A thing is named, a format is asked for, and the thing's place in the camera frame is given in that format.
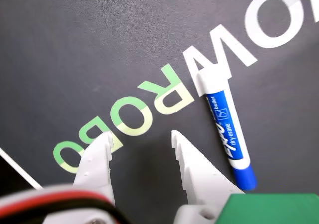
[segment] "marker label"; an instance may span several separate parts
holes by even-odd
[[[217,130],[230,159],[243,158],[224,91],[207,94]]]

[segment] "white line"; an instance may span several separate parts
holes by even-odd
[[[315,22],[319,21],[319,0],[310,0]]]
[[[29,184],[35,189],[42,189],[42,186],[32,178],[20,165],[18,165],[2,148],[0,148],[0,156],[7,161]]]

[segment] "red wire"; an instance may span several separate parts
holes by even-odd
[[[30,209],[33,207],[38,207],[41,205],[49,204],[55,201],[63,201],[67,199],[81,199],[81,198],[95,198],[100,199],[106,202],[110,202],[102,194],[90,192],[90,191],[59,191],[55,193],[43,194],[37,197],[30,197],[25,200],[17,201],[15,203],[6,205],[0,208],[0,218],[5,216],[21,212],[26,209]]]

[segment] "screw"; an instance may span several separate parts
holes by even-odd
[[[86,224],[106,224],[106,222],[103,221],[102,219],[96,218],[96,219],[89,221]]]

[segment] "expo marker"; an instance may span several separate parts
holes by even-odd
[[[253,190],[257,180],[250,158],[227,77],[222,65],[205,67],[198,72],[199,80],[207,95],[216,127],[233,167],[237,186]]]

